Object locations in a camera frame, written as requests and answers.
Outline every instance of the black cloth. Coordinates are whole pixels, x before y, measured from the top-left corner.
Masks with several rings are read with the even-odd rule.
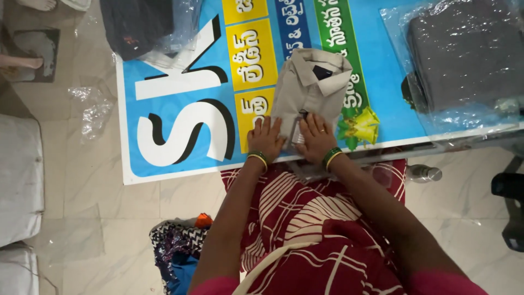
[[[172,0],[100,0],[111,50],[132,60],[174,31]]]
[[[412,19],[407,34],[429,111],[524,95],[524,46],[504,0],[435,7]]]
[[[185,227],[172,221],[165,221],[151,230],[149,239],[155,252],[155,265],[160,270],[164,293],[176,291],[179,279],[174,267],[185,264],[189,257],[200,259],[208,229]]]

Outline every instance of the grey shirt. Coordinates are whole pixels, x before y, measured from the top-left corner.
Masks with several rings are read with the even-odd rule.
[[[314,66],[333,74],[319,81]],[[271,117],[282,118],[280,135],[288,138],[286,146],[301,110],[321,115],[335,128],[352,70],[350,62],[338,54],[312,48],[293,51],[280,70],[271,109]]]

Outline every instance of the letter s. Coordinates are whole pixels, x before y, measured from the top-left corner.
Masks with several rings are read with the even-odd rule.
[[[138,149],[154,166],[169,166],[187,159],[197,142],[202,125],[211,131],[207,156],[230,160],[235,147],[235,125],[225,105],[215,99],[203,99],[185,106],[174,121],[167,141],[162,136],[162,119],[149,114],[138,119]]]

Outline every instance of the dark folded clothing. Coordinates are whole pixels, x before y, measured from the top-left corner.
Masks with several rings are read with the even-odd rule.
[[[111,50],[123,60],[150,52],[174,30],[172,0],[100,0],[100,9]]]
[[[504,0],[439,6],[412,19],[407,37],[429,111],[523,96],[524,46]]]

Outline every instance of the board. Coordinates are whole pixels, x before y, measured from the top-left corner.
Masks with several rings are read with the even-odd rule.
[[[124,183],[242,166],[247,132],[270,115],[294,48],[341,54],[353,66],[336,131],[344,151],[427,140],[402,98],[406,74],[379,12],[414,1],[205,1],[196,48],[176,67],[117,64]]]

